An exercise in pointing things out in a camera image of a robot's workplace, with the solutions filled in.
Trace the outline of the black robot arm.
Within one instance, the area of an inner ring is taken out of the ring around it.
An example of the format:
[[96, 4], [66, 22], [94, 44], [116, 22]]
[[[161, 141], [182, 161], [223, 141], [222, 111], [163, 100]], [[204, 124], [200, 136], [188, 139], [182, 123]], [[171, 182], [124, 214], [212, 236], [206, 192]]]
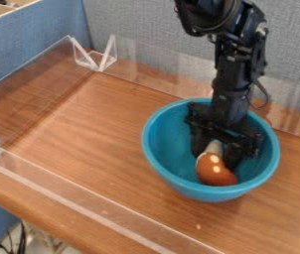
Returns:
[[250, 0], [173, 0], [184, 32], [215, 45], [212, 100], [187, 104], [191, 152], [199, 156], [214, 140], [223, 145], [224, 166], [258, 153], [262, 134], [248, 124], [252, 89], [266, 67], [266, 20]]

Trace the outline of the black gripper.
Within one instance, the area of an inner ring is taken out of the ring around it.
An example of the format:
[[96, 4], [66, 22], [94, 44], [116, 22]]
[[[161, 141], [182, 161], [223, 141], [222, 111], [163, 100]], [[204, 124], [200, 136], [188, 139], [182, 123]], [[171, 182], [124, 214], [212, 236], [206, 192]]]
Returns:
[[198, 157], [212, 139], [224, 144], [224, 166], [232, 171], [243, 155], [258, 154], [262, 133], [244, 116], [236, 123], [223, 125], [212, 118], [212, 108], [204, 102], [187, 103], [184, 123], [190, 127], [191, 153]]

